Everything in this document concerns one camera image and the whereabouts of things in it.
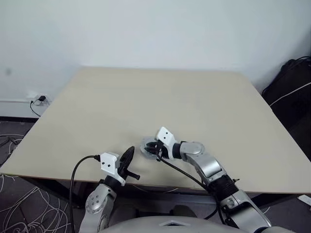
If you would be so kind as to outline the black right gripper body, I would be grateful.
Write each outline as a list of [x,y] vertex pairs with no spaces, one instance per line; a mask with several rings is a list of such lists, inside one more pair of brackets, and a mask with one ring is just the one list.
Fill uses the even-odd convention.
[[169,159],[168,149],[162,142],[156,142],[155,155],[157,160],[160,160],[161,158]]

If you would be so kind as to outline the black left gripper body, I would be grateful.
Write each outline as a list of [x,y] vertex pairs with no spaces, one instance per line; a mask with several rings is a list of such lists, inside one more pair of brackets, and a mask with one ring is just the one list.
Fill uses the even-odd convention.
[[135,174],[131,171],[129,171],[128,169],[125,169],[125,168],[120,168],[120,163],[119,163],[119,168],[118,168],[118,174],[124,179],[126,180],[127,177],[132,177],[136,180],[139,180],[140,179],[140,175],[138,174]]

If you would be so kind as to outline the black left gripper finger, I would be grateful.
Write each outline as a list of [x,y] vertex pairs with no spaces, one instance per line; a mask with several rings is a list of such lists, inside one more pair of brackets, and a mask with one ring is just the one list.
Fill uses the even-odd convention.
[[128,169],[129,165],[131,164],[133,157],[134,157],[135,147],[131,146],[129,147],[126,152],[124,153],[124,167],[125,169]]
[[120,168],[128,168],[133,159],[133,147],[129,147],[120,158]]

